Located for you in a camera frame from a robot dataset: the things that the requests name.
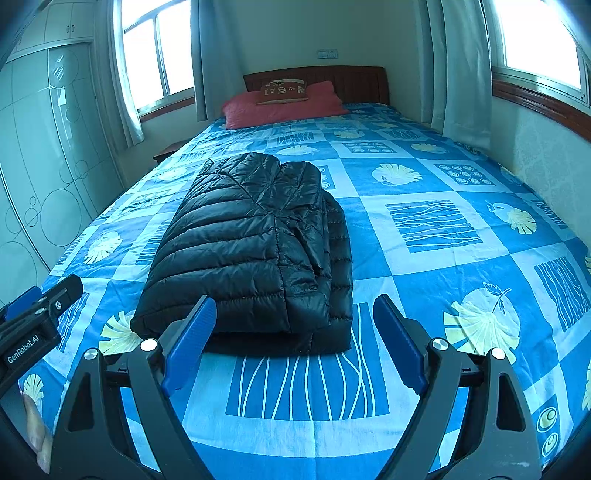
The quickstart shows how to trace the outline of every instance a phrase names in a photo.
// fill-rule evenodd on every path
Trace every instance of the glass window pane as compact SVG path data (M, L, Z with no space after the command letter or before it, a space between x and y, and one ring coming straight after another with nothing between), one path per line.
M541 0L494 0L506 65L581 88L577 47L558 14Z
M134 24L139 17L164 5L170 0L123 0L121 4L121 23L123 28Z
M160 44L170 93L193 86L189 1L173 5L158 14Z
M124 34L123 45L135 107L139 109L160 100L164 95L156 58L154 21L148 20Z

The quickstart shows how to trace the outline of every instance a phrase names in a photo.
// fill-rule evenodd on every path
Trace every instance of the blue bedspread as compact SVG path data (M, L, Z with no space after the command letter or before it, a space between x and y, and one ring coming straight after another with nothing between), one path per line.
M72 243L45 282L75 273L84 295L63 340L22 379L54 426L81 354L131 350L129 330L160 239L206 158L247 151L306 160L343 206L353 254L353 338L338 355L206 354L172 397L218 479L368 479L418 397L404 387L372 323L388 293L431 336L462 351L500 346L513 363L549 462L591 406L591 258L550 208L480 152L378 104L351 115L225 130L218 120L147 174ZM124 392L142 461L157 468ZM433 468L452 454L460 391Z

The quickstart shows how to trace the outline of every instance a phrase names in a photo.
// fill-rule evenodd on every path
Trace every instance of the finger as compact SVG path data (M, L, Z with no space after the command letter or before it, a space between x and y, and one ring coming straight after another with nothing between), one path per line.
M25 411L27 413L27 436L33 446L33 450L37 453L43 445L46 429L45 424L31 397L23 394L22 402L25 405Z
M51 432L46 428L45 439L43 440L43 446L39 453L37 453L37 465L45 473L49 473L49 467L51 462L51 448L53 447L53 438Z

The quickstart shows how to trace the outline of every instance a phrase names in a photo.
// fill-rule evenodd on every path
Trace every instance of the decorative cushion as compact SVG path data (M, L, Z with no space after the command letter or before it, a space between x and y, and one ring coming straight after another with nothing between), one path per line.
M295 79L273 80L263 85L256 104L303 102L307 99L305 81Z

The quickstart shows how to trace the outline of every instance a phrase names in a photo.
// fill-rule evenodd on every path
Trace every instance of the wardrobe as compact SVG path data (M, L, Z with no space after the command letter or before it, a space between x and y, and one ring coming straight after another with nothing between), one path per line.
M0 305L123 192L91 75L97 3L52 2L0 70Z

